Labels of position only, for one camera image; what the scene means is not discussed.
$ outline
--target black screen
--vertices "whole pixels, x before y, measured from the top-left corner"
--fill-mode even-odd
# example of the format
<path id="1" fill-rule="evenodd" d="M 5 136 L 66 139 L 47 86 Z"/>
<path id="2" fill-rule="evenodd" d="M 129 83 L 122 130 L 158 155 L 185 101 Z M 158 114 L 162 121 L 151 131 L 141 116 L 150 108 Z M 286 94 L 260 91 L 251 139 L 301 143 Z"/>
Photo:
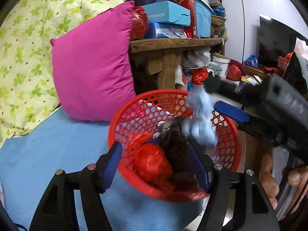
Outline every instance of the black screen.
<path id="1" fill-rule="evenodd" d="M 266 67 L 277 67 L 279 56 L 294 51 L 296 38 L 308 39 L 289 26 L 275 19 L 260 15 L 260 48 L 258 61 Z"/>

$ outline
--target finger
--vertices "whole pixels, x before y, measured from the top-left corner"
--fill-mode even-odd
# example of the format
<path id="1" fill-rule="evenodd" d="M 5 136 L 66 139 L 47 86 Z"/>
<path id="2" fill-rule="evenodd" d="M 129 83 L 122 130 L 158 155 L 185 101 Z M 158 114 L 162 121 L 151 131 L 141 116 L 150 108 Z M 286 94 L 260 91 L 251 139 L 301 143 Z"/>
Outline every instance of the finger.
<path id="1" fill-rule="evenodd" d="M 276 197 L 278 195 L 279 186 L 270 172 L 265 172 L 261 169 L 259 173 L 259 180 L 267 195 L 271 197 Z"/>
<path id="2" fill-rule="evenodd" d="M 308 167 L 306 167 L 306 166 L 296 168 L 292 172 L 290 172 L 290 174 L 288 176 L 288 182 L 291 186 L 296 187 L 297 190 L 296 190 L 296 192 L 293 196 L 293 199 L 290 202 L 290 205 L 288 206 L 288 208 L 285 212 L 285 215 L 291 210 L 291 208 L 293 207 L 297 198 L 300 196 L 307 180 L 308 180 Z M 304 196 L 307 193 L 307 189 L 308 189 L 308 187 L 306 187 L 303 195 L 301 196 L 300 200 L 298 201 L 297 205 L 295 206 L 295 208 L 293 209 L 291 214 L 293 214 L 297 210 L 299 204 L 301 203 L 302 199 L 304 198 Z"/>
<path id="3" fill-rule="evenodd" d="M 269 195 L 268 195 L 268 197 L 269 197 L 269 200 L 270 200 L 269 202 L 271 203 L 273 209 L 275 210 L 276 207 L 278 206 L 278 202 L 277 202 L 276 198 L 269 196 Z"/>
<path id="4" fill-rule="evenodd" d="M 270 172 L 273 168 L 273 160 L 269 154 L 265 154 L 262 158 L 261 166 L 265 172 Z"/>

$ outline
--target white bucket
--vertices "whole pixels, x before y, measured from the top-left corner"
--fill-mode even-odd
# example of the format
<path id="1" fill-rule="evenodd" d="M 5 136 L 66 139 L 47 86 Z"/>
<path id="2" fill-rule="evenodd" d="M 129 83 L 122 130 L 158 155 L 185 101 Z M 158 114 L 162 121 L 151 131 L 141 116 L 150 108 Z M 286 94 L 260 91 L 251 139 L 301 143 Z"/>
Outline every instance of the white bucket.
<path id="1" fill-rule="evenodd" d="M 225 80 L 230 59 L 218 58 L 216 56 L 213 56 L 213 62 L 217 63 L 221 67 L 222 71 L 220 72 L 219 76 L 222 80 Z"/>

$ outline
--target red plastic basket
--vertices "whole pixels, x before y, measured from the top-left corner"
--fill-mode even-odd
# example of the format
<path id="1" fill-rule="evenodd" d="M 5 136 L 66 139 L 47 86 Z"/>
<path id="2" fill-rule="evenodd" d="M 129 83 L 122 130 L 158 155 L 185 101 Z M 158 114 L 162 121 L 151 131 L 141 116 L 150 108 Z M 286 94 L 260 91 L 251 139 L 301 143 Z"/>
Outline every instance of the red plastic basket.
<path id="1" fill-rule="evenodd" d="M 130 150 L 127 149 L 127 142 L 132 134 L 140 131 L 155 133 L 160 121 L 174 116 L 192 116 L 192 109 L 185 105 L 187 95 L 188 92 L 181 90 L 153 90 L 140 94 L 122 106 L 110 122 L 109 148 L 115 141 L 119 141 L 123 146 L 123 154 L 118 166 L 121 175 L 130 185 L 149 197 L 186 202 L 197 201 L 208 195 L 201 189 L 166 193 L 144 182 L 135 173 L 129 160 Z M 232 120 L 216 111 L 213 111 L 211 121 L 218 135 L 218 144 L 215 149 L 209 151 L 209 155 L 217 157 L 214 162 L 219 162 L 228 169 L 236 171 L 241 159 L 238 131 Z"/>

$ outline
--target green floral blanket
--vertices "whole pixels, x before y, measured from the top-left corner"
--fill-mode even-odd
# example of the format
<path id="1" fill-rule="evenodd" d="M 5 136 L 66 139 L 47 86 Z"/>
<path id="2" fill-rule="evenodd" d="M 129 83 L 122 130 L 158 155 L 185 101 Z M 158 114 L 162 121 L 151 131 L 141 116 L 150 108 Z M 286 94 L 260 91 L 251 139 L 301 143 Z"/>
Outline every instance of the green floral blanket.
<path id="1" fill-rule="evenodd" d="M 21 0 L 0 27 L 0 147 L 58 105 L 50 61 L 56 39 L 122 0 Z"/>

